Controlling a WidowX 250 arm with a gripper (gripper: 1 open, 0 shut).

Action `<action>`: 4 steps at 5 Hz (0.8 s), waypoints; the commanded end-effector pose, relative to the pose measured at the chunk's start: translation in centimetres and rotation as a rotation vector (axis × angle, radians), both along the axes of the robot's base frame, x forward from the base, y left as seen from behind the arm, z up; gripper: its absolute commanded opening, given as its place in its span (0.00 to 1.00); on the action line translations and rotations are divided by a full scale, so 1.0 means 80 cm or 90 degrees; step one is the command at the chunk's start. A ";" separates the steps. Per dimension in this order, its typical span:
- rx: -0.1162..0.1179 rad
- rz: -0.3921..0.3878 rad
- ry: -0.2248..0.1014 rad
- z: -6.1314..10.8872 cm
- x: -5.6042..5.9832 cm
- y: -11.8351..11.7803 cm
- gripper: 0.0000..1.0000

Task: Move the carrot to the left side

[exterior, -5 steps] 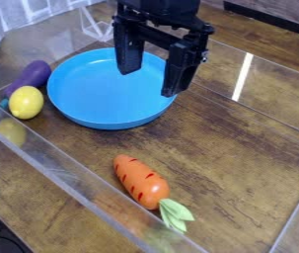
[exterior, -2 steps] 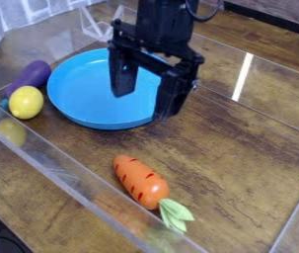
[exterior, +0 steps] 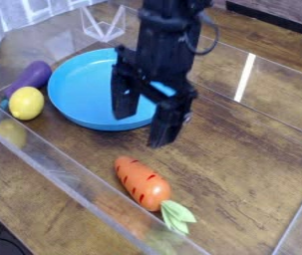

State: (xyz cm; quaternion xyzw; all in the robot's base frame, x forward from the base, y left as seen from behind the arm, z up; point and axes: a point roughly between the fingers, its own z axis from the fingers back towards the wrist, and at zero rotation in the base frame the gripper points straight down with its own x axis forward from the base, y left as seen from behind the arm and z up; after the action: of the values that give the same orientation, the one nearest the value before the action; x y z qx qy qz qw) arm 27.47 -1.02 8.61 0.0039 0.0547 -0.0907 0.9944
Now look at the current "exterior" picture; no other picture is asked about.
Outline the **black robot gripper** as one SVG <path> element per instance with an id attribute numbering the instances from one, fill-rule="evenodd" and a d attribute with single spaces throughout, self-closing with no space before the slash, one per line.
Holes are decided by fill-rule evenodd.
<path id="1" fill-rule="evenodd" d="M 115 118 L 122 120 L 137 114 L 141 95 L 158 105 L 151 121 L 149 146 L 159 148 L 173 143 L 182 125 L 191 119 L 194 96 L 166 95 L 151 87 L 163 83 L 178 93 L 190 91 L 186 74 L 191 69 L 201 23 L 195 15 L 181 11 L 142 9 L 138 46 L 133 50 L 117 46 L 118 61 L 113 67 L 111 92 Z"/>

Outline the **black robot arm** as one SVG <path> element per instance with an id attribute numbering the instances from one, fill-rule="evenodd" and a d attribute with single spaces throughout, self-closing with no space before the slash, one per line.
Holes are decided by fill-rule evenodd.
<path id="1" fill-rule="evenodd" d="M 118 46 L 113 65 L 111 89 L 115 118 L 138 111 L 139 98 L 155 103 L 149 146 L 174 142 L 190 118 L 197 90 L 186 75 L 201 31 L 199 17 L 212 0 L 145 0 L 139 10 L 138 46 Z"/>

